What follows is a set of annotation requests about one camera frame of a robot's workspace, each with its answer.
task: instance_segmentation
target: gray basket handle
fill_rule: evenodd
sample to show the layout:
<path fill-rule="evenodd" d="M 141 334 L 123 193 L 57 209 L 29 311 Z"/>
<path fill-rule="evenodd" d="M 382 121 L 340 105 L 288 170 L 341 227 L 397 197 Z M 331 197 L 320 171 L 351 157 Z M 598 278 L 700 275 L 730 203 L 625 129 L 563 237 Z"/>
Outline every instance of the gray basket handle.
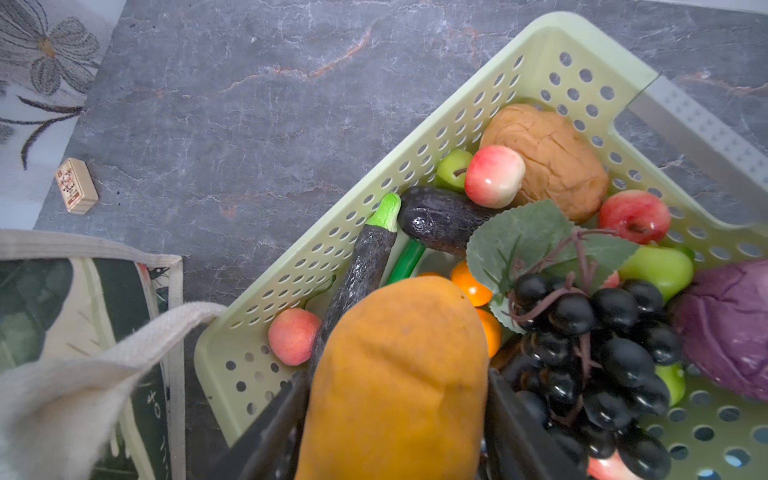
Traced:
<path fill-rule="evenodd" d="M 628 106 L 678 152 L 768 220 L 768 158 L 666 77 Z"/>

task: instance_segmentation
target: green plastic basket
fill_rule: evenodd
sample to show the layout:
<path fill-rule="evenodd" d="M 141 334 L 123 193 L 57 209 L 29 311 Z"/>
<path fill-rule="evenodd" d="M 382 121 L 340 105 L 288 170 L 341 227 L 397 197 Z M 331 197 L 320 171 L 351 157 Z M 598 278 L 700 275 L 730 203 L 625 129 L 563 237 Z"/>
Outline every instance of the green plastic basket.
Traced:
<path fill-rule="evenodd" d="M 709 215 L 616 132 L 614 119 L 630 108 L 679 151 L 693 155 L 721 185 L 753 203 L 765 200 L 768 176 L 750 169 L 762 167 L 765 157 L 582 17 L 544 15 L 429 115 L 202 334 L 195 369 L 227 443 L 240 437 L 296 371 L 268 347 L 275 315 L 327 286 L 331 276 L 344 274 L 357 233 L 384 194 L 431 182 L 448 151 L 476 148 L 491 117 L 515 102 L 567 116 L 594 145 L 610 174 L 611 193 L 634 188 L 660 195 L 673 214 L 665 241 L 693 249 L 697 267 L 762 256 L 764 226 L 735 227 Z M 405 244 L 402 237 L 391 260 Z M 450 261 L 446 255 L 427 258 L 437 258 L 446 269 Z M 313 299 L 309 310 L 322 316 L 333 292 Z M 689 395 L 671 418 L 648 424 L 657 425 L 654 431 L 663 431 L 661 441 L 675 451 L 670 478 L 765 478 L 766 405 L 745 401 L 702 377 L 691 376 L 687 386 Z M 694 432 L 700 427 L 712 429 L 713 438 L 697 440 Z M 741 461 L 743 467 L 729 461 Z"/>

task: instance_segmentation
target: perforated basket wall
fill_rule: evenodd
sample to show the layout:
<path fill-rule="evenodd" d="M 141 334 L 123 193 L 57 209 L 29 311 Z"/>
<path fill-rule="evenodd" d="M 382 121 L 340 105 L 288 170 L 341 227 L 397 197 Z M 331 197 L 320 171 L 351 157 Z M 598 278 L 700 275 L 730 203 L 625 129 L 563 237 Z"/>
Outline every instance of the perforated basket wall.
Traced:
<path fill-rule="evenodd" d="M 664 200 L 674 217 L 666 241 L 692 248 L 699 268 L 761 256 L 766 246 L 763 235 L 711 217 L 614 129 L 614 119 L 656 77 L 655 71 L 577 15 L 553 13 L 531 23 L 323 215 L 200 337 L 195 368 L 227 442 L 237 440 L 295 371 L 270 352 L 266 337 L 270 321 L 325 286 L 332 275 L 344 274 L 357 233 L 384 194 L 431 182 L 439 160 L 453 148 L 477 148 L 491 117 L 507 104 L 528 102 L 567 116 L 609 171 L 611 193 L 645 189 Z M 401 248 L 399 242 L 392 259 Z M 322 315 L 332 294 L 333 289 L 313 300 L 310 309 Z M 687 399 L 680 406 L 688 412 L 687 420 L 654 422 L 655 432 L 663 430 L 662 442 L 677 447 L 678 454 L 681 445 L 687 450 L 687 458 L 674 462 L 670 477 L 696 478 L 702 472 L 707 478 L 717 472 L 728 479 L 764 478 L 768 472 L 766 406 L 745 402 L 701 378 L 690 380 L 689 392 L 693 391 L 709 392 L 709 404 Z M 723 420 L 719 412 L 726 407 L 730 416 Z M 739 418 L 728 421 L 736 410 Z M 694 437 L 694 430 L 701 426 L 713 430 L 712 439 Z M 731 450 L 750 456 L 741 460 L 742 468 L 727 462 L 726 452 Z"/>

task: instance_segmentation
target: purple cabbage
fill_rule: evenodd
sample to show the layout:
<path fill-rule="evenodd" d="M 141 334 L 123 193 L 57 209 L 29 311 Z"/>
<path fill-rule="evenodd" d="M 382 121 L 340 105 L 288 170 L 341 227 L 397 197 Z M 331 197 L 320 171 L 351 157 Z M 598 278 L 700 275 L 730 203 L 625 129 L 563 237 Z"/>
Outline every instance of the purple cabbage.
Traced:
<path fill-rule="evenodd" d="M 705 376 L 768 401 L 768 260 L 697 272 L 673 308 L 684 353 Z"/>

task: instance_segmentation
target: orange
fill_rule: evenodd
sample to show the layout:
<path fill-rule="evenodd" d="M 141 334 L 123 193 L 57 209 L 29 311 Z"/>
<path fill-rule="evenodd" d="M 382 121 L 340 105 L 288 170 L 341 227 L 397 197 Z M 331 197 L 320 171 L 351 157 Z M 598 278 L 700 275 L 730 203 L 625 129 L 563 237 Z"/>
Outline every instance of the orange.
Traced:
<path fill-rule="evenodd" d="M 464 290 L 464 293 L 467 294 L 469 301 L 472 302 L 472 305 L 474 306 L 483 306 L 490 302 L 491 297 L 493 297 L 493 292 L 485 288 L 482 283 L 475 280 L 469 272 L 467 260 L 462 260 L 459 265 L 453 267 L 451 281 L 458 285 L 458 288 Z"/>
<path fill-rule="evenodd" d="M 502 325 L 492 313 L 479 308 L 475 310 L 480 315 L 480 323 L 482 323 L 482 329 L 485 330 L 485 339 L 488 341 L 488 358 L 493 358 L 498 349 L 502 347 Z"/>

